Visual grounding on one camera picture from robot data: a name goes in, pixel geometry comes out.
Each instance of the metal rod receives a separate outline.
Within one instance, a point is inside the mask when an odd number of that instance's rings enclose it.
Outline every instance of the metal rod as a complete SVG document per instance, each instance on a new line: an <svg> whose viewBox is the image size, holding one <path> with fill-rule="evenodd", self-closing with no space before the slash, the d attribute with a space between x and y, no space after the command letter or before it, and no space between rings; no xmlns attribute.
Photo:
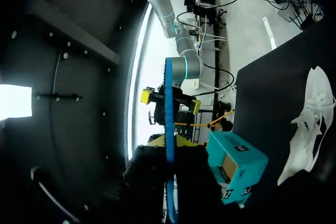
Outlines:
<svg viewBox="0 0 336 224"><path fill-rule="evenodd" d="M215 121L212 121L212 122L210 123L210 125L212 125L212 124L218 122L220 119L223 119L224 117L226 117L226 116L232 114L233 112L234 112L234 110L231 110L231 111L227 112L225 115L222 115L220 118L217 118Z"/></svg>

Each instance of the blue strap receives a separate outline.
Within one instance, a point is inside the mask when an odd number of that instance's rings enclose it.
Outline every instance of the blue strap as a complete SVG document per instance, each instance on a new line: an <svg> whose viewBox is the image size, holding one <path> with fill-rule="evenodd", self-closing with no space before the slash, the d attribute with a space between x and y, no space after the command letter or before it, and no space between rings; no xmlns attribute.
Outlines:
<svg viewBox="0 0 336 224"><path fill-rule="evenodd" d="M165 116L165 146L168 167L174 164L174 116L173 116L173 60L166 58L164 78L164 116ZM174 206L174 174L170 174L166 182L167 208L171 223L177 223L177 215Z"/></svg>

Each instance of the black panel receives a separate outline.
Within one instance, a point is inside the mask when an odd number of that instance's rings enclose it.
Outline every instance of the black panel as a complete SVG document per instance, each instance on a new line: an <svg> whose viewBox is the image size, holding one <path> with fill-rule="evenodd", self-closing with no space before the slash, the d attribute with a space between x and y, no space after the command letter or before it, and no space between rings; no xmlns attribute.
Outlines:
<svg viewBox="0 0 336 224"><path fill-rule="evenodd" d="M83 209L113 198L125 169L124 94L128 66L135 53L145 0L44 0L82 30L121 56L120 65L98 54L84 54L85 45L36 16L25 1L6 0L8 20L1 31L2 83L28 86L33 93L76 93L79 102L33 97L33 116L8 119L0 132L4 153L20 186L31 185L36 165L52 175L62 197ZM13 31L17 32L11 39Z"/></svg>
<svg viewBox="0 0 336 224"><path fill-rule="evenodd" d="M303 109L310 68L320 66L336 91L334 29L334 21L324 19L238 72L233 131L269 158L259 191L248 202L259 201L277 188L297 129L290 122ZM334 134L333 123L314 170L334 151Z"/></svg>

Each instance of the white floor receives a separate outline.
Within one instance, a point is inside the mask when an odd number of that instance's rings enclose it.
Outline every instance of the white floor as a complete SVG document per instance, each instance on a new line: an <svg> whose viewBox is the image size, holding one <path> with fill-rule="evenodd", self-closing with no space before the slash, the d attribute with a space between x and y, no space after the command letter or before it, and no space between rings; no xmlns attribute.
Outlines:
<svg viewBox="0 0 336 224"><path fill-rule="evenodd" d="M175 16L185 11L184 0L171 1ZM225 4L230 1L233 0L217 0L217 4ZM281 18L277 14L277 10L266 1L238 0L231 5L223 7L223 9L227 11L227 14L224 15L227 25L222 30L222 35L227 37L227 43L220 53L221 64L224 69L232 72L235 77L239 69L272 50L270 39L272 35L270 34L273 34L275 45L280 46L300 33L300 30L294 24L288 23ZM185 14L181 19L187 20L193 17L193 14ZM153 113L155 104L141 104L141 91L147 86L157 88L162 84L165 57L177 56L175 39L166 39L164 37L159 20L155 13L152 12L146 31L146 42L140 55L138 84L135 87L136 101L133 114L135 146L146 144L152 134L164 133L163 126L149 124L148 111L151 110ZM222 74L221 76L221 79L228 78L227 74ZM195 90L194 93L190 93L192 85L193 82L190 82L190 80L185 81L182 86L184 93L193 95L205 91L200 88ZM236 91L228 89L221 92L220 95L224 95L222 101L230 102L234 107ZM210 100L210 97L206 97L206 101L202 101L202 103L209 104ZM233 118L234 114L228 117L229 120L233 120ZM207 141L208 129L204 129L204 134L201 135L200 143Z"/></svg>
<svg viewBox="0 0 336 224"><path fill-rule="evenodd" d="M216 4L223 5L231 1L233 0L217 0ZM227 25L222 33L227 36L227 43L223 47L220 58L222 67L229 70L235 77L239 69L272 51L265 21L269 24L276 47L301 32L295 24L281 18L277 10L267 1L238 0L223 9L227 11L227 14L224 14ZM228 76L221 73L222 80L227 79ZM236 91L229 89L221 94L225 95L221 100L232 103L234 107ZM228 116L228 119L232 121L233 117L234 114Z"/></svg>

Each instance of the white cable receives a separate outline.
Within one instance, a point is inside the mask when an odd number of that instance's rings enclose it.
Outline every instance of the white cable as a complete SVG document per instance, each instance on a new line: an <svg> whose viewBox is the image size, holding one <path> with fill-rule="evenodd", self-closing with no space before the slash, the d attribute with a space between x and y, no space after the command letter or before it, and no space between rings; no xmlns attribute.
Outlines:
<svg viewBox="0 0 336 224"><path fill-rule="evenodd" d="M122 174L122 178L123 178L124 180L125 180L125 174L126 174L126 172L129 170L129 168L131 167L131 165L132 165L132 162L130 161L130 166L127 167L126 171Z"/></svg>
<svg viewBox="0 0 336 224"><path fill-rule="evenodd" d="M204 31L204 29L203 29L202 27L200 27L200 26L196 26L196 25L191 24L191 23L188 23L188 22L186 22L186 21L184 21L184 20L176 19L175 23L176 23L176 22L183 22L183 23L182 23L183 25L184 25L184 23L185 23L187 26L197 27L198 29Z"/></svg>
<svg viewBox="0 0 336 224"><path fill-rule="evenodd" d="M195 48L185 49L182 53L180 53L180 57L182 57L185 52L189 52L189 51L196 51L196 49Z"/></svg>
<svg viewBox="0 0 336 224"><path fill-rule="evenodd" d="M217 41L217 40L226 41L226 39L209 39L209 40L204 41L203 43L210 42L210 41Z"/></svg>
<svg viewBox="0 0 336 224"><path fill-rule="evenodd" d="M212 35L212 34L206 34L206 36L213 37L213 38L218 38L218 39L226 39L226 37L217 36L217 35Z"/></svg>
<svg viewBox="0 0 336 224"><path fill-rule="evenodd" d="M203 34L203 38L200 42L201 46L199 48L199 50L201 50L201 54L200 54L201 56L200 57L202 57L202 52L203 52L202 48L203 48L203 41L204 41L205 35L206 35L206 15L205 15L205 24L204 24L204 34Z"/></svg>

